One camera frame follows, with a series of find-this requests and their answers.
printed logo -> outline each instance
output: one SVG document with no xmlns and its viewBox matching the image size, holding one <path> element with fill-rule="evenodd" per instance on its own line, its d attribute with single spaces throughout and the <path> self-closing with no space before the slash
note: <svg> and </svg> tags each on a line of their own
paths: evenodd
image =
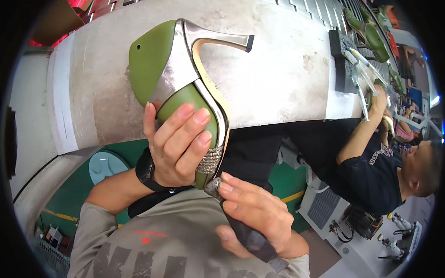
<svg viewBox="0 0 445 278">
<path fill-rule="evenodd" d="M 380 143 L 380 150 L 376 151 L 373 155 L 371 160 L 368 162 L 371 166 L 374 165 L 376 162 L 376 159 L 379 157 L 379 154 L 384 154 L 387 157 L 392 157 L 394 154 L 392 153 L 392 149 L 388 148 L 384 144 Z"/>
</svg>

wristwatch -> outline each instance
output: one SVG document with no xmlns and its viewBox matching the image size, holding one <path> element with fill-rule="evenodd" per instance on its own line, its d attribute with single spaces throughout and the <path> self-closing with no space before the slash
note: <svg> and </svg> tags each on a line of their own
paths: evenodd
<svg viewBox="0 0 445 278">
<path fill-rule="evenodd" d="M 136 163 L 136 176 L 139 181 L 150 188 L 154 192 L 160 192 L 164 190 L 168 190 L 170 188 L 161 186 L 152 178 L 152 174 L 154 173 L 154 164 L 153 159 L 151 157 L 150 148 L 146 147 L 142 155 L 139 157 L 138 162 Z"/>
</svg>

hand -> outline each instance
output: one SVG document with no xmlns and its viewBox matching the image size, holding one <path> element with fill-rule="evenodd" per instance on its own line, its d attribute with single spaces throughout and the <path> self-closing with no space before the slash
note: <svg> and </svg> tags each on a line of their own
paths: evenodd
<svg viewBox="0 0 445 278">
<path fill-rule="evenodd" d="M 371 110 L 377 115 L 380 115 L 381 118 L 386 109 L 386 100 L 388 95 L 385 93 L 382 86 L 374 85 L 374 87 L 379 91 L 379 94 L 376 97 L 373 95 L 371 96 Z"/>
<path fill-rule="evenodd" d="M 144 134 L 153 158 L 153 179 L 161 186 L 191 185 L 196 167 L 210 147 L 212 134 L 202 132 L 210 113 L 205 108 L 193 112 L 193 104 L 181 105 L 156 131 L 155 106 L 147 103 L 145 107 Z"/>
<path fill-rule="evenodd" d="M 385 133 L 389 131 L 389 125 L 388 125 L 387 121 L 382 120 L 380 122 L 379 131 L 382 131 L 382 132 L 385 132 Z"/>
<path fill-rule="evenodd" d="M 291 230 L 294 218 L 281 200 L 249 182 L 222 173 L 219 193 L 226 201 L 224 211 L 232 218 L 261 232 L 282 258 L 296 258 L 309 253 L 305 240 Z M 253 255 L 236 238 L 233 229 L 219 225 L 216 233 L 223 247 L 241 258 Z"/>
</svg>

stiletto heel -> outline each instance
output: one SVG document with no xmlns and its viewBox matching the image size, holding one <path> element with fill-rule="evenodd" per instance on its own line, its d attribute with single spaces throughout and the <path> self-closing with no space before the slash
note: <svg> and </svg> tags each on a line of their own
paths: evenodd
<svg viewBox="0 0 445 278">
<path fill-rule="evenodd" d="M 210 112 L 205 130 L 212 133 L 210 149 L 196 169 L 196 186 L 202 189 L 218 172 L 226 149 L 230 111 L 226 100 L 207 75 L 199 56 L 204 43 L 232 46 L 246 52 L 254 36 L 214 32 L 185 20 L 164 22 L 132 43 L 129 51 L 131 88 L 142 106 L 160 107 L 161 122 L 183 103 Z"/>
<path fill-rule="evenodd" d="M 371 16 L 367 12 L 366 14 L 367 16 L 365 16 L 365 18 L 367 22 L 361 22 L 354 17 L 351 10 L 345 9 L 346 21 L 352 30 L 357 33 L 359 39 L 364 42 L 364 45 L 357 45 L 357 47 L 368 48 L 374 53 L 376 60 L 383 63 L 389 59 L 389 53 L 374 26 L 375 23 L 371 20 Z"/>
</svg>

glue syringe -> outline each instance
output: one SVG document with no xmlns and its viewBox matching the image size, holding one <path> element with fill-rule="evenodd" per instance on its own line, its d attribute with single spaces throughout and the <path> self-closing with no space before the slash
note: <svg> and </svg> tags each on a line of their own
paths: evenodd
<svg viewBox="0 0 445 278">
<path fill-rule="evenodd" d="M 348 51 L 346 50 L 344 52 L 344 56 L 346 57 L 346 59 L 351 62 L 351 64 L 354 65 L 354 68 L 357 70 L 357 72 L 363 77 L 363 79 L 366 81 L 366 83 L 369 86 L 369 89 L 372 91 L 372 95 L 373 96 L 378 96 L 379 91 L 376 90 L 376 88 L 374 88 L 374 84 L 371 82 L 371 79 L 369 78 L 369 76 L 367 75 L 365 69 L 362 67 L 362 65 L 360 65 L 360 63 L 357 61 L 357 59 Z"/>
</svg>

